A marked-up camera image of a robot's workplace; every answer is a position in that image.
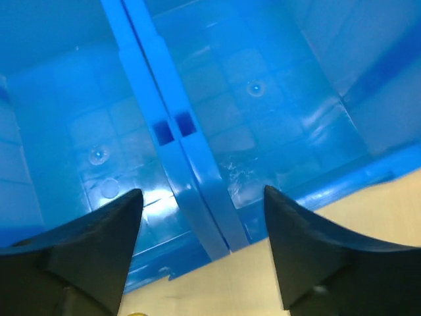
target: blue plastic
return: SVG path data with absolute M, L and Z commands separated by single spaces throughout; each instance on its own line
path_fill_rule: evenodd
M 0 20 L 0 245 L 141 188 L 126 291 L 228 255 L 122 3 L 4 1 Z
M 142 188 L 126 291 L 421 166 L 417 0 L 0 3 L 0 246 Z
M 125 0 L 171 117 L 200 124 L 186 156 L 218 165 L 200 188 L 232 250 L 238 220 L 267 236 L 265 184 L 317 209 L 421 166 L 421 3 L 334 2 Z

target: plastic crate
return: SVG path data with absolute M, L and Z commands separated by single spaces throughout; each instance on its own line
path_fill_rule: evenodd
M 0 246 L 141 188 L 129 291 L 229 250 L 122 3 L 104 4 L 0 4 Z
M 419 1 L 124 4 L 231 250 L 266 184 L 314 210 L 421 165 Z

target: wooden surface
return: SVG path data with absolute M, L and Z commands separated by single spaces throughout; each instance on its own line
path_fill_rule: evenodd
M 367 188 L 333 203 L 321 215 L 363 234 L 421 245 L 421 171 Z M 126 295 L 119 316 L 286 316 L 267 240 L 202 269 Z

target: circular mark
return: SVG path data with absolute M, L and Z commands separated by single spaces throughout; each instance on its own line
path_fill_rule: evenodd
M 112 199 L 117 196 L 120 186 L 116 179 L 106 179 L 101 185 L 101 194 L 104 198 Z
M 266 85 L 261 81 L 252 81 L 247 85 L 247 91 L 253 97 L 261 97 L 266 91 Z
M 102 165 L 110 157 L 110 151 L 107 146 L 97 146 L 91 149 L 89 153 L 89 162 L 94 166 Z

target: bin floor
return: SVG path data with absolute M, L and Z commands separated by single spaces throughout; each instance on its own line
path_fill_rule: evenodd
M 157 14 L 238 209 L 368 153 L 279 1 L 196 1 Z
M 76 47 L 7 83 L 46 229 L 142 188 L 143 237 L 136 253 L 191 231 L 115 43 Z

